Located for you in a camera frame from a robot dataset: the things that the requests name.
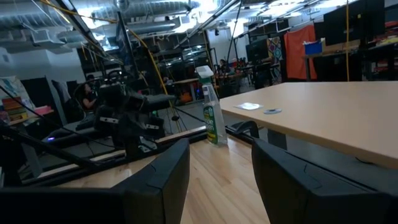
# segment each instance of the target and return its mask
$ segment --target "monitor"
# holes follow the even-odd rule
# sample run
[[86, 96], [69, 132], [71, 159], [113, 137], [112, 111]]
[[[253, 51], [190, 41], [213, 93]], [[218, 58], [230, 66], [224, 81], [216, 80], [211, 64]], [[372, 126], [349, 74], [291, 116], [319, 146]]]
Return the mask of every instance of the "monitor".
[[[359, 0], [349, 4], [349, 40], [372, 41], [385, 33], [384, 1]], [[323, 15], [326, 45], [347, 40], [346, 6]]]
[[116, 27], [116, 42], [119, 47], [119, 58], [123, 62], [122, 70], [125, 72], [135, 73], [137, 70], [136, 61], [132, 52], [129, 36], [127, 34], [126, 26], [124, 25], [123, 17], [118, 12], [118, 26]]
[[246, 53], [248, 55], [248, 61], [252, 63], [256, 63], [258, 60], [268, 58], [267, 39], [258, 40], [247, 45]]

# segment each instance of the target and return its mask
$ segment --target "blue box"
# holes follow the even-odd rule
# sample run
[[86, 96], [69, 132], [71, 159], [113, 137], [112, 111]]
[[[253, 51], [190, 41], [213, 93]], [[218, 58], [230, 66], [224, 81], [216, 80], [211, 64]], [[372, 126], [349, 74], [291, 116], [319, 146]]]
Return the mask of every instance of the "blue box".
[[311, 44], [305, 44], [304, 48], [305, 48], [305, 55], [319, 54], [322, 53], [322, 42], [316, 41]]

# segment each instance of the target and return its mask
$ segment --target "wooden table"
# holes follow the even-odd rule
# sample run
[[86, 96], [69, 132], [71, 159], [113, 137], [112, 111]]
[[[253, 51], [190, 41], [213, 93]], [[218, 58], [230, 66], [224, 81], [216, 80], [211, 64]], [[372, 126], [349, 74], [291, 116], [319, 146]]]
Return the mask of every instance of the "wooden table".
[[[61, 187], [112, 187], [155, 156], [115, 167]], [[190, 145], [190, 182], [181, 223], [269, 223], [251, 162], [251, 147], [229, 138], [228, 147], [207, 140]]]
[[183, 84], [190, 84], [190, 88], [191, 88], [191, 95], [192, 95], [192, 100], [193, 102], [195, 102], [197, 100], [196, 98], [196, 94], [195, 94], [195, 88], [193, 87], [193, 83], [199, 81], [199, 78], [191, 78], [191, 79], [187, 79], [187, 80], [182, 80], [182, 81], [177, 81], [174, 82], [174, 85], [183, 85]]
[[[285, 83], [221, 100], [224, 114], [398, 169], [398, 82]], [[235, 105], [264, 105], [246, 111]], [[282, 109], [266, 115], [266, 109]]]

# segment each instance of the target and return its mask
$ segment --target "woman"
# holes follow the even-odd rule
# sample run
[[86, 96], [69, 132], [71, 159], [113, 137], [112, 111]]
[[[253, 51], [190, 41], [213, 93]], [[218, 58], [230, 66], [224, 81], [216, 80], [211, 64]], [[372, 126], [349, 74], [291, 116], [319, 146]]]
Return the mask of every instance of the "woman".
[[89, 84], [85, 84], [83, 105], [86, 110], [93, 110], [97, 100], [96, 94], [93, 92]]

